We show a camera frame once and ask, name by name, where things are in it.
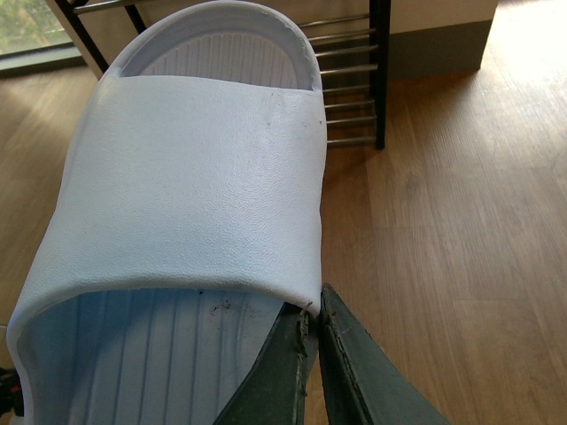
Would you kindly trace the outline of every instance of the metal rod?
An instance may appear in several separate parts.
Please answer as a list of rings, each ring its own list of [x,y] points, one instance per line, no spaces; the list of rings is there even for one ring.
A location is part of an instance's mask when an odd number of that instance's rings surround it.
[[[361,137],[350,137],[348,139],[337,139],[328,140],[327,144],[330,146],[336,146],[340,144],[371,144],[376,141],[374,136],[361,136]]]
[[[358,31],[347,31],[345,33],[339,33],[339,34],[318,35],[316,37],[310,37],[309,41],[312,43],[312,42],[320,42],[323,40],[337,40],[339,38],[360,37],[363,35],[373,34],[375,32],[376,30],[374,28],[359,29]]]
[[[128,16],[130,17],[130,20],[132,21],[132,24],[134,25],[134,28],[136,29],[138,34],[141,34],[143,31],[145,31],[146,26],[144,24],[144,20],[140,16],[138,9],[133,4],[125,6],[124,9],[126,9],[126,12],[128,13]]]
[[[327,125],[328,126],[334,126],[337,124],[348,124],[351,122],[370,122],[370,121],[375,121],[376,120],[376,116],[372,116],[372,117],[356,117],[356,118],[343,118],[341,120],[331,120],[331,121],[327,121]]]
[[[318,58],[325,58],[327,56],[339,56],[339,55],[349,55],[352,53],[366,53],[369,51],[376,50],[378,46],[360,46],[360,47],[349,47],[347,49],[337,49],[337,50],[327,50],[315,53]]]
[[[324,89],[322,93],[324,95],[329,95],[333,93],[340,93],[341,91],[357,91],[357,90],[368,90],[370,88],[369,84],[363,84],[361,86],[350,86],[350,87],[336,87],[334,89]]]
[[[328,75],[342,75],[343,73],[365,73],[368,71],[376,71],[378,69],[378,65],[358,65],[358,66],[349,66],[347,68],[336,68],[336,69],[326,69],[321,71],[322,76]]]
[[[320,25],[338,24],[340,22],[350,22],[352,20],[361,20],[368,18],[370,18],[370,15],[369,13],[366,13],[364,15],[353,15],[353,16],[345,16],[343,18],[324,19],[324,20],[316,20],[314,22],[306,22],[305,24],[299,24],[298,27],[300,28],[319,27]]]
[[[355,106],[366,106],[369,104],[374,104],[374,100],[363,100],[360,102],[351,102],[350,104],[326,104],[325,109],[342,109],[342,108],[350,108]]]
[[[73,8],[73,12],[77,15],[89,12],[104,11],[106,9],[112,9],[114,7],[126,7],[131,4],[148,2],[150,0],[108,0],[102,3],[85,4],[84,6],[77,6]]]

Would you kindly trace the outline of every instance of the window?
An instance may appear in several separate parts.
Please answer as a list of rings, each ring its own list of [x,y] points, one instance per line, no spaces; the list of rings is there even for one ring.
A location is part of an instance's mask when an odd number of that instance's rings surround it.
[[[0,57],[70,41],[44,0],[0,0]]]

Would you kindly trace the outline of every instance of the wood plank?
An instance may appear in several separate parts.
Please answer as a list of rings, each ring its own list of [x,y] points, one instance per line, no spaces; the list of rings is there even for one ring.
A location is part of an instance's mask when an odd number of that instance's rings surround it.
[[[557,230],[533,224],[510,239],[545,346],[563,384],[563,394],[556,397],[564,401],[567,400],[567,241]]]
[[[359,308],[360,301],[377,284],[365,161],[364,148],[329,150],[321,204],[323,281],[344,296],[362,322],[368,312]]]
[[[406,102],[425,170],[493,165],[494,139],[485,124],[480,75],[408,81]]]
[[[305,424],[306,425],[328,425],[327,413],[325,410],[325,399],[322,392],[321,367],[319,356],[307,381],[307,398],[305,404]]]
[[[387,149],[367,149],[374,226],[432,226],[433,216],[421,146],[416,140],[404,82],[391,83],[386,121]]]
[[[480,169],[434,170],[427,184],[453,297],[526,298],[505,230],[517,219],[509,179]]]
[[[375,233],[379,284],[366,303],[377,305],[378,343],[450,422],[479,423],[435,228],[375,228]]]
[[[478,406],[475,423],[563,424],[565,393],[530,303],[455,301],[455,314]]]
[[[0,365],[4,369],[13,367],[12,359],[10,358],[10,353],[8,352],[8,346],[6,345],[6,326],[0,326]]]
[[[74,68],[0,85],[7,117],[0,138],[0,324],[12,315],[53,214],[66,149],[96,82]]]

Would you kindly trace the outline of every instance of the wall baseboard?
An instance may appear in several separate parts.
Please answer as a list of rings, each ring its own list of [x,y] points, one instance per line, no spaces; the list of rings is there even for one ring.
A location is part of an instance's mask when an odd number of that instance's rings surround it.
[[[491,25],[487,20],[390,35],[390,79],[477,71]]]
[[[44,73],[69,66],[84,66],[81,53],[71,44],[23,52],[0,58],[0,77]]]

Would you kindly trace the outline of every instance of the wooden floor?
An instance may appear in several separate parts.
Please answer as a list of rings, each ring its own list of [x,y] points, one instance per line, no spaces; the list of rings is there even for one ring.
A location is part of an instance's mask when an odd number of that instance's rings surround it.
[[[566,13],[502,1],[480,72],[391,83],[386,150],[329,151],[324,280],[453,424],[567,423]],[[95,84],[0,81],[0,325]]]

